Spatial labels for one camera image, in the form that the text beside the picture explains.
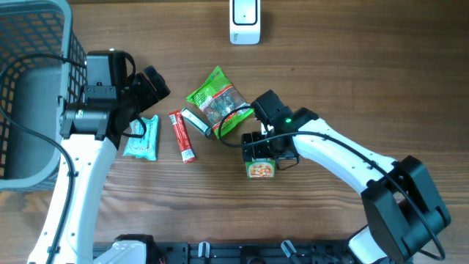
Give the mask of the cup noodles container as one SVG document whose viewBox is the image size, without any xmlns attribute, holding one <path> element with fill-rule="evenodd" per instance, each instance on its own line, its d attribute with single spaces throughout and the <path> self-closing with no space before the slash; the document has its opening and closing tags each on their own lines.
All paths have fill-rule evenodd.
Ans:
<svg viewBox="0 0 469 264">
<path fill-rule="evenodd" d="M 245 163 L 246 174 L 249 178 L 274 178 L 276 171 L 275 161 L 261 159 Z"/>
</svg>

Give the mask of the teal snack packet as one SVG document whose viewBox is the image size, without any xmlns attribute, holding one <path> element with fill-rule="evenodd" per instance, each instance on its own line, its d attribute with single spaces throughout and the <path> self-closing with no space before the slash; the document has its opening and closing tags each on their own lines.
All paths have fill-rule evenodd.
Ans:
<svg viewBox="0 0 469 264">
<path fill-rule="evenodd" d="M 129 138 L 123 155 L 156 161 L 158 152 L 159 117 L 158 115 L 155 115 L 151 119 L 142 117 L 141 120 L 146 125 L 146 132 L 144 132 L 142 124 L 138 120 L 132 121 L 130 129 L 132 134 L 144 136 L 141 138 Z"/>
</svg>

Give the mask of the green haribo candy bag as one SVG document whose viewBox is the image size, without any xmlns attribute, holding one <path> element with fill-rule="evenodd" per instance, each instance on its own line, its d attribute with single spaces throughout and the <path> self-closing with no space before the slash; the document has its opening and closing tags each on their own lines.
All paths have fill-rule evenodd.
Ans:
<svg viewBox="0 0 469 264">
<path fill-rule="evenodd" d="M 235 89 L 219 66 L 211 72 L 203 85 L 192 92 L 186 100 L 195 104 L 206 115 L 217 138 L 219 138 L 218 131 L 224 117 L 226 119 L 221 127 L 222 136 L 254 113 L 250 104 Z"/>
</svg>

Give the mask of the red snack bar wrapper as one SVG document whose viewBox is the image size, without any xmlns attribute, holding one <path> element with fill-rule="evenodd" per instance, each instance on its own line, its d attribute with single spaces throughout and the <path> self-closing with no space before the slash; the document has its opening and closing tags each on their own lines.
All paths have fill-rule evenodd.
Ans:
<svg viewBox="0 0 469 264">
<path fill-rule="evenodd" d="M 181 111 L 176 110 L 169 113 L 171 123 L 177 137 L 177 142 L 182 156 L 182 161 L 186 164 L 196 160 L 190 139 L 188 137 L 185 123 L 182 119 Z"/>
</svg>

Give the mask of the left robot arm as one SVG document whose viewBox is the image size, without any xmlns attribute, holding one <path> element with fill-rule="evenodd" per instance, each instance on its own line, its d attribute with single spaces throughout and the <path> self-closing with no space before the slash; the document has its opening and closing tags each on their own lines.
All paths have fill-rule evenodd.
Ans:
<svg viewBox="0 0 469 264">
<path fill-rule="evenodd" d="M 170 93 L 153 67 L 127 71 L 124 51 L 90 51 L 78 99 L 59 119 L 62 154 L 43 230 L 29 263 L 92 263 L 103 185 L 132 121 Z"/>
</svg>

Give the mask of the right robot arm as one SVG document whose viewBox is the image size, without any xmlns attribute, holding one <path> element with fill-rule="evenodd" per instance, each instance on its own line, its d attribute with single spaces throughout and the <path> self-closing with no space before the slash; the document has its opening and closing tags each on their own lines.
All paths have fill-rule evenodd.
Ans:
<svg viewBox="0 0 469 264">
<path fill-rule="evenodd" d="M 241 142 L 248 176 L 264 177 L 309 159 L 332 172 L 361 196 L 366 225 L 345 244 L 358 263 L 406 263 L 434 242 L 445 257 L 437 234 L 451 216 L 428 169 L 409 155 L 401 161 L 377 154 L 332 129 L 318 114 L 292 111 L 269 90 L 250 107 L 261 122 L 259 132 Z"/>
</svg>

